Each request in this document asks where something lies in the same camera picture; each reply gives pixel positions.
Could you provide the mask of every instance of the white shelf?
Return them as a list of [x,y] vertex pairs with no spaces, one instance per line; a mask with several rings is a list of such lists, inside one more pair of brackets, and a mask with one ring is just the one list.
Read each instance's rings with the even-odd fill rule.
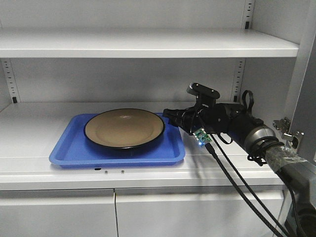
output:
[[[0,134],[5,134],[0,136],[0,190],[230,186],[206,149],[199,147],[194,137],[183,133],[186,156],[176,165],[62,169],[48,160],[75,115],[127,107],[161,112],[164,108],[190,105],[192,102],[11,104],[0,113]],[[268,166],[259,167],[248,161],[236,143],[222,146],[250,185],[282,185]],[[219,157],[227,165],[222,155]],[[231,168],[229,171],[236,177]]]
[[296,57],[299,46],[254,30],[0,30],[0,58]]

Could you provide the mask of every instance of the black plate rim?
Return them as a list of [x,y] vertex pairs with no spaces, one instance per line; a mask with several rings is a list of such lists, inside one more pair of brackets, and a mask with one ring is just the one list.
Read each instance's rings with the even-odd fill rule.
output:
[[[142,110],[142,111],[151,113],[151,114],[157,116],[157,117],[161,120],[161,122],[162,122],[162,130],[161,130],[161,133],[160,133],[157,137],[155,137],[154,139],[152,139],[152,140],[150,140],[150,141],[148,141],[148,142],[145,142],[145,143],[142,143],[142,144],[139,144],[139,145],[135,145],[135,146],[128,146],[128,147],[111,147],[111,146],[102,145],[102,144],[99,144],[99,143],[97,143],[97,142],[95,142],[95,141],[92,141],[92,140],[87,136],[87,134],[85,133],[85,127],[87,126],[87,124],[88,124],[92,119],[94,119],[95,117],[97,117],[97,116],[99,116],[99,115],[101,115],[101,114],[104,114],[104,113],[108,113],[108,112],[111,112],[111,111],[115,111],[115,110]],[[141,146],[143,146],[143,145],[145,145],[145,144],[147,144],[147,143],[150,143],[150,142],[152,142],[152,141],[158,139],[161,135],[163,135],[164,131],[165,131],[165,122],[163,121],[163,119],[162,119],[160,116],[158,116],[157,114],[155,114],[155,113],[153,113],[153,112],[151,112],[151,111],[143,110],[143,109],[137,109],[137,108],[114,109],[114,110],[108,110],[108,111],[99,113],[99,114],[97,114],[96,116],[93,116],[91,119],[89,119],[89,121],[85,123],[84,128],[83,128],[83,133],[84,133],[85,137],[86,137],[89,141],[93,142],[94,144],[96,144],[96,145],[98,145],[98,146],[102,146],[102,147],[105,147],[105,148],[111,148],[111,149],[117,149],[117,150],[132,149],[132,148],[141,147]]]

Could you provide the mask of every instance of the cabinet hinge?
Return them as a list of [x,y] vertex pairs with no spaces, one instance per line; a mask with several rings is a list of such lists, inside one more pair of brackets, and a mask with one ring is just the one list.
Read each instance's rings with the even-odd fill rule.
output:
[[301,131],[296,131],[294,133],[290,132],[291,120],[287,117],[280,120],[274,120],[273,127],[280,132],[281,138],[287,141],[290,148],[294,152],[298,152],[304,133]]

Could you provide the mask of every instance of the brown plate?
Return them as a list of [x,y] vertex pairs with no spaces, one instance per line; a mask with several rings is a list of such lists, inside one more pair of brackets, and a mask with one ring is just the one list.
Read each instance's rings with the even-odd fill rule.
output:
[[93,117],[84,127],[86,137],[99,145],[138,147],[163,134],[165,125],[156,114],[139,109],[110,110]]

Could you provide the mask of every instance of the plastic tray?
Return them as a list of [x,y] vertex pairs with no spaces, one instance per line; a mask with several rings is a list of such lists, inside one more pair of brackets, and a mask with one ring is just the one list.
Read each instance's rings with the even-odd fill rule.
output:
[[179,128],[165,122],[158,139],[138,148],[115,150],[89,141],[85,124],[97,114],[81,114],[72,118],[49,156],[50,162],[63,168],[173,165],[183,160],[185,151]]

